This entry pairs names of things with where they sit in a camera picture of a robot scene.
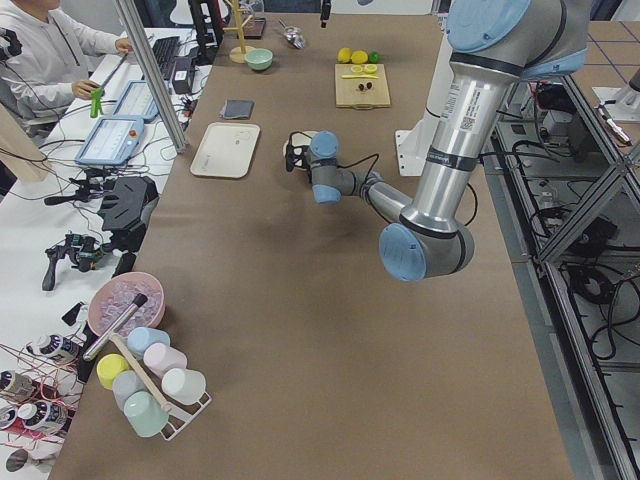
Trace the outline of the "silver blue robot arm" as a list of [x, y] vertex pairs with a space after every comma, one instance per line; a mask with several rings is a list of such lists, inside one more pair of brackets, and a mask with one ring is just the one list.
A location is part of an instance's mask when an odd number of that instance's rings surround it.
[[358, 195], [386, 217], [378, 250], [394, 278], [415, 282], [460, 271], [472, 259], [474, 240], [455, 215], [496, 114], [515, 83], [584, 65], [590, 11], [590, 2], [571, 0], [452, 3], [446, 32], [453, 79], [414, 196], [373, 170], [340, 165], [339, 142], [329, 131], [305, 147], [288, 143], [287, 171], [306, 170], [319, 204]]

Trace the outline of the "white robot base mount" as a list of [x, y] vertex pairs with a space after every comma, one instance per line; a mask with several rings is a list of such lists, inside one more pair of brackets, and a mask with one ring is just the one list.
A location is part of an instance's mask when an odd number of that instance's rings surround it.
[[444, 109], [453, 72], [449, 66], [452, 48], [447, 35], [442, 36], [423, 117], [411, 130], [395, 132], [396, 156], [401, 176], [419, 177]]

